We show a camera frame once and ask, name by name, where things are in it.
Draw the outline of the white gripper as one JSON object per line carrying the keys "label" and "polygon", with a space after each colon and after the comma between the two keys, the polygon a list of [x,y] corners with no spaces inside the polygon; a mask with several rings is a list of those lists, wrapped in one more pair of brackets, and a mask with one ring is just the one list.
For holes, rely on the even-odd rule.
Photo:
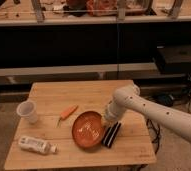
{"label": "white gripper", "polygon": [[102,115],[101,123],[103,126],[113,125],[122,118],[122,115],[123,115],[123,108],[116,102],[111,101],[105,107],[105,112]]}

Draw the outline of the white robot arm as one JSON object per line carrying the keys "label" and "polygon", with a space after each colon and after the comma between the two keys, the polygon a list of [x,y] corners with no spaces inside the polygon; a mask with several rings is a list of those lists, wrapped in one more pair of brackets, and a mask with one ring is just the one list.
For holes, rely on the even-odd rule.
{"label": "white robot arm", "polygon": [[113,92],[112,100],[102,116],[103,124],[119,121],[127,110],[139,112],[191,143],[191,114],[142,98],[135,84],[117,88]]}

